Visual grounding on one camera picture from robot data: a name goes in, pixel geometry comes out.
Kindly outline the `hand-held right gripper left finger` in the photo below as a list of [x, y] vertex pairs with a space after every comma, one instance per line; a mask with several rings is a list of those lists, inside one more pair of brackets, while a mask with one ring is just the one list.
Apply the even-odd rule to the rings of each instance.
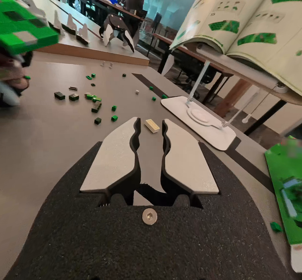
[[140, 132], [140, 118], [132, 117], [107, 135], [80, 187], [80, 192], [130, 194], [140, 184], [137, 155]]

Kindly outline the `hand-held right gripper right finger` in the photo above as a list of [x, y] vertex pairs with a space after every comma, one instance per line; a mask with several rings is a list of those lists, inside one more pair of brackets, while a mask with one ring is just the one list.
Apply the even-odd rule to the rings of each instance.
[[217, 195], [219, 188], [199, 142], [169, 119], [162, 122], [161, 186], [171, 194]]

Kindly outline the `tan tile brick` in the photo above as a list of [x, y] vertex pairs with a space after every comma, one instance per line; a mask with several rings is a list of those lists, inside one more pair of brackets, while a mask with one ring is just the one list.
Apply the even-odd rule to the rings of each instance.
[[153, 134], [160, 130], [160, 127], [152, 119], [145, 120], [144, 124]]

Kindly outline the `green brick baseplate build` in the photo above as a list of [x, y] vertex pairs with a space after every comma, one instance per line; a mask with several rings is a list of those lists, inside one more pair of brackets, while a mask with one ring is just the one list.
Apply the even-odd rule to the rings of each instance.
[[24, 2], [1, 0], [0, 16], [1, 48], [10, 55], [44, 48], [59, 41], [59, 34], [47, 25], [46, 18], [33, 14]]

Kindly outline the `grey desk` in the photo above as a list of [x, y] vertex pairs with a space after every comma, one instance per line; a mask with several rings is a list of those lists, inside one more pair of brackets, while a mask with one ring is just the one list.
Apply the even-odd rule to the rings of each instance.
[[[26, 74], [42, 74], [48, 65], [81, 66], [90, 74], [101, 71], [130, 71], [143, 74], [168, 96], [185, 95], [182, 90], [150, 67], [114, 63], [113, 68], [100, 66], [100, 61], [77, 57], [36, 52]], [[1, 279], [9, 271], [19, 255], [31, 225], [43, 201], [63, 174], [96, 142], [115, 129], [118, 124], [76, 128], [75, 131], [59, 131], [38, 123], [28, 114], [28, 105], [1, 109]], [[161, 104], [147, 106], [158, 125], [164, 118], [187, 129]], [[142, 122], [149, 119], [143, 115]]]

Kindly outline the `person's left hand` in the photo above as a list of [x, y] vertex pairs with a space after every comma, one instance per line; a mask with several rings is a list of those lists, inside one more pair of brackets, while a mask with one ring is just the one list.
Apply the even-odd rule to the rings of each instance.
[[0, 81], [19, 93], [29, 87], [29, 80], [25, 78], [21, 63], [3, 55], [0, 58]]

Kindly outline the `white book stand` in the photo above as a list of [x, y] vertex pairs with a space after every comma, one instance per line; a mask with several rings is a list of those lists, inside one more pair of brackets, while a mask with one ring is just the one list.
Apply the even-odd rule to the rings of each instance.
[[[193, 101], [193, 94], [197, 89], [197, 86], [200, 83], [204, 72], [209, 66], [210, 62], [206, 62], [204, 64], [202, 73], [199, 75], [198, 80], [193, 86], [193, 89], [189, 96], [162, 99], [161, 104], [214, 148], [216, 148], [217, 150], [225, 151], [228, 149], [228, 147], [236, 137], [234, 130], [230, 128], [231, 121], [223, 123], [218, 119], [218, 117], [215, 117], [209, 112], [206, 112], [205, 109], [201, 108], [197, 103]], [[269, 79], [259, 81], [263, 85], [280, 93], [276, 90], [278, 86], [278, 80], [267, 73], [261, 73], [268, 75]], [[252, 96], [250, 96], [250, 98], [243, 105], [243, 108], [245, 108], [246, 105], [248, 105], [255, 99], [256, 94], [259, 91], [260, 88], [258, 88]]]

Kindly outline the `scatter of green toy bricks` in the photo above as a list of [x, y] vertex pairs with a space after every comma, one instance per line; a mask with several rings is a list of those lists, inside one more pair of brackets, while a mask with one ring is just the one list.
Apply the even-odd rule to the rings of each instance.
[[[147, 106], [156, 107], [168, 95], [138, 72], [114, 69], [89, 74], [81, 66], [61, 66], [48, 65], [42, 74], [28, 75], [29, 90], [22, 98], [29, 116], [52, 130], [118, 124], [133, 116], [151, 118], [151, 113], [146, 113]], [[78, 91], [69, 90], [69, 86]]]

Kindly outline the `wood-edged side table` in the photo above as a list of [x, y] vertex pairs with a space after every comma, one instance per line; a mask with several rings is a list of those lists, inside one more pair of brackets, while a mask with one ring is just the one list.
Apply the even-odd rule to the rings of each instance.
[[236, 85], [216, 107], [215, 113], [220, 117], [224, 117], [226, 113], [244, 96], [248, 89], [251, 88], [251, 86], [256, 86], [260, 88], [260, 90], [263, 90], [279, 99], [274, 106], [272, 106], [246, 131], [244, 131], [244, 134], [247, 136], [257, 130], [284, 105], [292, 104], [300, 107], [302, 105], [301, 96], [294, 91], [288, 90], [286, 93], [278, 93], [270, 89], [259, 81], [269, 79], [268, 75], [254, 70], [251, 67], [248, 67], [247, 65], [244, 65], [225, 55], [219, 54], [206, 44], [202, 44], [200, 48], [194, 44], [189, 44], [187, 47], [179, 46], [177, 49], [203, 63], [210, 62], [210, 66], [221, 71], [222, 73], [231, 74], [231, 76], [236, 76], [239, 78], [239, 81], [236, 83]]

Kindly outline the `black office chair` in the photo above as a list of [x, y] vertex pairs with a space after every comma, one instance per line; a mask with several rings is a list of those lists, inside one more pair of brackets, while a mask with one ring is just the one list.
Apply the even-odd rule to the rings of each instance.
[[[187, 72], [188, 78], [185, 81], [186, 85], [183, 87], [184, 91], [186, 91], [187, 93], [191, 92], [193, 85], [197, 82], [199, 75], [202, 73], [203, 66], [204, 65], [202, 65], [201, 70], [199, 70], [197, 72], [194, 72], [194, 73], [191, 72], [190, 74], [189, 74], [189, 72]], [[206, 85], [206, 84], [211, 83], [213, 81], [216, 73], [217, 73], [217, 69], [212, 66], [209, 66], [206, 69], [206, 71], [204, 72], [199, 85], [202, 85], [202, 84]]]

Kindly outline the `pale part on black base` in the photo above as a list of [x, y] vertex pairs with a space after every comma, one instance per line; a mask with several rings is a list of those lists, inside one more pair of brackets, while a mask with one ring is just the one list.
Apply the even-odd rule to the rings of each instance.
[[33, 0], [22, 0], [22, 1], [28, 6], [28, 10], [31, 12], [31, 14], [33, 14], [34, 16], [40, 19], [44, 19], [44, 20], [47, 19], [46, 13], [43, 10], [39, 9]]
[[89, 45], [88, 27], [86, 23], [78, 29], [78, 32], [76, 34], [76, 40], [85, 46]]
[[67, 24], [65, 25], [62, 23], [62, 28], [71, 35], [75, 36], [77, 34], [77, 26], [73, 21], [71, 13], [68, 14]]
[[64, 30], [63, 30], [63, 27], [62, 27], [62, 23], [59, 20], [59, 16], [58, 16], [57, 10], [54, 11], [54, 21], [53, 21], [53, 23], [51, 23], [50, 21], [48, 21], [48, 24], [59, 35], [65, 36], [65, 33], [64, 33]]

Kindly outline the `green toy set box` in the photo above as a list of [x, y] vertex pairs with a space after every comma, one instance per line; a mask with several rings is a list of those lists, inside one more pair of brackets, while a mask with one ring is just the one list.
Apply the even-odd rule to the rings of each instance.
[[293, 136], [265, 152], [281, 219], [291, 249], [291, 266], [302, 272], [302, 148]]

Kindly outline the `idle black hand-held gripper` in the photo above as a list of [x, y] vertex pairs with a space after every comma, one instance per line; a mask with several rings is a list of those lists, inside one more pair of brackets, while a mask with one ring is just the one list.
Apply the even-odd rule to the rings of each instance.
[[108, 14], [103, 25], [99, 28], [99, 35], [103, 40], [104, 46], [107, 46], [109, 42], [116, 37], [115, 33], [120, 34], [124, 47], [128, 45], [132, 52], [135, 52], [135, 47], [140, 36], [139, 25], [134, 29], [134, 33], [131, 33], [122, 17], [115, 14]]

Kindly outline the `dark-framed background table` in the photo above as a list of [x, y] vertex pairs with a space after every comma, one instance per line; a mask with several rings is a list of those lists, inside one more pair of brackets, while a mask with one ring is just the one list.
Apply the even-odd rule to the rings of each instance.
[[113, 5], [112, 3], [108, 2], [107, 0], [91, 0], [92, 4], [95, 6], [96, 10], [96, 16], [95, 21], [98, 25], [103, 24], [105, 17], [103, 17], [102, 12], [100, 10], [104, 10], [107, 14], [111, 11], [115, 11], [116, 13], [120, 13], [124, 16], [125, 19], [132, 19], [134, 22], [138, 22], [141, 24], [142, 22], [145, 22], [145, 18], [141, 18], [125, 9], [123, 9], [120, 6]]

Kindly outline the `open instruction book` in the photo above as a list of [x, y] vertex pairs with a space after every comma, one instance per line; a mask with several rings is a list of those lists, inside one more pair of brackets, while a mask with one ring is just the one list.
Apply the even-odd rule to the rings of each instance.
[[195, 0], [170, 50], [190, 43], [205, 43], [302, 94], [302, 0]]

